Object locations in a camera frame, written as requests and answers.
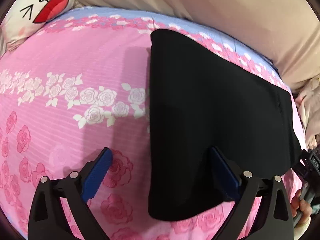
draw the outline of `floral bedsheet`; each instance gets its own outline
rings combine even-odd
[[[39,179],[79,171],[103,147],[113,150],[113,163],[87,204],[112,240],[210,240],[226,219],[233,203],[177,222],[148,215],[148,60],[150,33],[157,28],[176,30],[289,91],[267,59],[212,28],[111,8],[60,16],[0,60],[0,206],[25,238]],[[203,113],[196,98],[190,101],[192,112]],[[305,148],[294,103],[293,124]],[[292,171],[283,178],[292,197],[301,182]],[[240,237],[248,234],[259,202]],[[67,201],[62,205],[82,239]]]

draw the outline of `blue stripe on bedsheet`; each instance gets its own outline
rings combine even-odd
[[[189,33],[206,33],[217,43],[228,44],[236,53],[239,55],[244,55],[248,53],[252,60],[257,64],[263,64],[268,68],[269,72],[274,71],[278,75],[278,70],[275,68],[273,63],[259,54],[255,50],[244,45],[235,38],[211,27],[203,26],[197,23],[190,22],[188,20],[170,17],[158,13],[137,11],[137,10],[126,10],[118,8],[108,8],[108,7],[82,7],[76,8],[66,12],[65,14],[59,16],[56,19],[67,19],[69,17],[74,17],[75,19],[80,19],[82,17],[88,17],[92,14],[97,14],[99,17],[109,17],[110,15],[119,14],[124,18],[138,18],[138,17],[151,17],[155,22],[160,22],[163,24],[176,24],[186,30]]]

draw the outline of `black plastic frame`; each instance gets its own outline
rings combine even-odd
[[[50,180],[38,184],[32,202],[28,240],[77,240],[73,236],[64,215],[60,198],[66,198],[71,212],[85,240],[110,240],[81,198],[82,183],[101,154],[87,163],[76,178]],[[226,221],[212,240],[237,240],[248,219],[255,197],[262,196],[262,202],[248,240],[292,240],[293,219],[290,204],[282,181],[246,177],[239,167],[230,166],[239,180],[241,199],[233,207]]]

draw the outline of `pink rose pattern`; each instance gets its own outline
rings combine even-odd
[[[16,216],[18,218],[18,223],[21,228],[21,230],[27,234],[28,233],[28,220],[29,220],[29,214],[27,210],[23,207],[20,200],[16,200],[14,203],[14,210],[16,212]]]
[[[156,240],[170,240],[169,235],[159,235]]]
[[[110,240],[143,240],[143,238],[130,228],[121,228],[110,237]]]
[[[132,221],[132,206],[119,195],[111,194],[101,203],[101,212],[110,224],[127,224]]]
[[[2,163],[2,176],[4,177],[5,182],[9,182],[9,166],[7,161]]]
[[[129,158],[124,156],[120,151],[112,150],[112,154],[112,165],[102,182],[103,185],[110,188],[128,184],[131,180],[131,172],[133,170],[133,164]]]
[[[4,190],[4,195],[5,195],[5,198],[7,200],[7,203],[9,205],[13,205],[13,197],[12,197],[9,185],[5,184],[4,187],[3,187],[3,190]]]
[[[48,28],[48,25],[43,29],[46,32],[59,32],[63,29],[66,29],[63,27],[66,23],[72,22],[72,25],[70,28],[74,28],[76,26],[83,26],[85,22],[88,22],[93,19],[90,18],[82,18],[80,20],[72,20],[65,22],[65,20],[60,20],[57,22],[56,26],[53,28]],[[92,27],[92,28],[109,28],[111,27],[114,30],[121,30],[124,28],[138,28],[140,30],[153,30],[149,27],[150,23],[153,23],[153,20],[141,20],[141,18],[136,19],[124,19],[122,17],[120,18],[109,18],[109,17],[96,17],[98,19],[98,22],[95,22],[93,24],[86,24],[86,26]],[[117,21],[126,21],[126,25],[117,25]],[[160,28],[167,28],[177,31],[174,27],[168,28],[167,25],[162,23],[156,23]],[[198,43],[202,44],[203,46],[207,47],[209,50],[214,52],[215,54],[219,55],[220,57],[223,57],[224,59],[235,63],[236,65],[239,65],[241,68],[258,75],[265,80],[269,81],[272,84],[278,85],[282,87],[283,89],[288,91],[288,88],[279,80],[278,77],[272,76],[268,70],[262,66],[262,65],[256,65],[253,60],[251,60],[248,57],[245,57],[244,55],[238,55],[236,52],[230,50],[229,48],[226,48],[223,44],[217,43],[211,38],[205,38],[196,33],[188,33],[187,31],[180,29],[178,30],[180,33],[184,35],[188,35],[195,39]],[[10,134],[17,123],[17,115],[15,111],[12,111],[10,116],[7,118],[6,128],[5,132],[7,134]],[[10,144],[9,139],[6,138],[3,139],[3,133],[0,128],[0,143],[2,146],[2,156],[7,157],[9,150],[10,150]],[[24,125],[19,133],[17,134],[17,151],[19,153],[26,152],[28,150],[29,144],[31,142],[31,134],[29,131],[28,126]],[[132,178],[132,170],[133,170],[133,164],[130,161],[130,159],[126,156],[124,156],[120,151],[113,150],[114,154],[114,160],[112,163],[112,166],[110,167],[107,175],[105,176],[103,180],[103,184],[109,188],[115,188],[118,186],[124,186],[128,184],[131,181]],[[31,165],[29,164],[29,161],[26,157],[23,157],[22,161],[19,164],[19,175],[12,174],[10,175],[8,163],[6,161],[3,162],[0,170],[0,188],[3,188],[4,195],[6,198],[6,201],[9,205],[14,206],[16,216],[18,218],[18,224],[20,226],[20,229],[22,232],[27,233],[28,231],[28,212],[23,207],[21,201],[18,199],[21,193],[20,185],[19,185],[19,178],[24,183],[29,183],[32,181],[32,184],[34,187],[37,186],[39,179],[42,176],[48,176],[52,179],[51,173],[46,170],[45,166],[42,163],[38,163],[36,166],[36,169],[34,171],[31,170]],[[293,176],[291,174],[286,174],[284,176],[284,183],[286,186],[291,189],[290,185],[292,186],[293,182]],[[260,199],[256,199],[253,205],[253,210],[258,209],[260,203]],[[66,214],[67,220],[71,221],[71,212],[66,203],[62,201],[62,206],[64,209],[64,212]],[[107,200],[104,200],[101,203],[100,206],[101,212],[104,214],[104,217],[106,221],[110,224],[127,224],[132,221],[132,214],[133,209],[132,206],[124,201],[120,195],[117,194],[110,194]],[[215,228],[219,228],[220,224],[223,223],[224,219],[227,217],[228,211],[223,210],[222,206],[218,206],[214,209],[211,209],[209,211],[206,211],[197,217],[193,217],[191,219],[183,220],[183,221],[177,221],[177,222],[171,222],[171,228],[173,229],[173,232],[175,234],[183,234],[188,233],[194,230],[195,228],[199,228],[204,233],[208,232],[207,240],[211,240],[212,237],[215,234]],[[245,237],[248,233],[248,230],[250,229],[249,226],[245,226],[244,230],[241,232],[241,237]],[[71,226],[71,230],[80,239],[83,239],[78,227],[76,225]],[[115,233],[112,234],[111,240],[143,240],[142,236],[138,233],[132,230],[129,227],[121,228]],[[158,235],[155,240],[170,240],[169,234],[160,234]]]
[[[287,171],[284,176],[282,176],[282,180],[285,186],[285,189],[287,191],[287,195],[289,197],[289,199],[293,198],[293,195],[291,195],[291,193],[293,192],[293,171],[289,170]]]
[[[17,123],[17,115],[15,111],[12,111],[12,113],[7,119],[7,127],[5,128],[5,132],[6,133],[12,132],[16,123]]]
[[[21,196],[21,188],[20,181],[30,182],[33,176],[33,182],[38,181],[38,177],[40,174],[46,174],[50,179],[52,179],[51,174],[47,171],[42,163],[38,163],[36,170],[32,172],[30,164],[28,163],[28,159],[23,157],[22,162],[19,165],[19,173],[20,176],[15,174],[10,174],[9,166],[7,161],[2,163],[1,171],[0,171],[0,188],[3,188],[4,196],[6,198],[7,203],[10,206],[14,207],[16,217],[18,219],[18,225],[21,231],[25,234],[28,233],[28,211],[23,207],[23,204],[19,200]],[[66,201],[62,200],[62,207],[66,214],[66,218],[68,221],[71,221],[71,211],[66,204]]]
[[[43,177],[47,176],[49,179],[52,179],[52,175],[49,171],[47,171],[42,163],[38,163],[36,170],[32,172],[31,179],[34,187],[38,186],[39,180]]]
[[[176,234],[186,233],[196,228],[198,224],[198,217],[192,217],[189,219],[171,222],[171,227]]]
[[[20,195],[20,186],[17,175],[10,176],[10,189],[12,194],[17,198]]]
[[[0,170],[0,188],[3,188],[3,183],[2,183],[2,171]]]
[[[17,143],[18,143],[17,151],[19,153],[22,153],[28,150],[30,141],[31,141],[30,131],[28,127],[24,125],[17,135]]]
[[[60,201],[61,201],[63,212],[64,212],[64,214],[66,216],[67,221],[71,222],[71,220],[72,220],[71,219],[71,210],[69,208],[68,201],[66,199],[64,199],[64,198],[61,198]]]
[[[222,205],[212,208],[199,215],[198,224],[202,231],[207,232],[213,228],[218,229],[218,225],[224,221]]]
[[[6,137],[5,140],[2,142],[2,147],[1,147],[1,154],[2,154],[3,157],[7,157],[8,156],[9,149],[10,149],[9,140]]]
[[[31,181],[31,167],[30,164],[28,163],[28,159],[26,157],[23,157],[22,162],[19,164],[19,174],[20,174],[20,179],[23,182],[30,182]]]
[[[261,197],[255,198],[252,209],[251,209],[251,213],[250,213],[250,215],[249,215],[249,217],[248,217],[248,219],[247,219],[247,221],[246,221],[246,223],[245,223],[245,225],[239,235],[239,239],[244,238],[249,235],[250,230],[251,230],[251,225],[253,224],[253,222],[256,218],[256,215],[257,215],[255,211],[258,210],[260,203],[261,203]]]

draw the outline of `blue clamp pad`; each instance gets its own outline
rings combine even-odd
[[[241,194],[239,189],[241,184],[215,147],[209,150],[209,159],[214,181],[220,184],[222,193],[236,202],[240,201]]]
[[[81,197],[85,203],[96,195],[98,188],[111,165],[112,151],[109,148],[105,148],[103,154],[89,172],[86,180],[82,183]]]

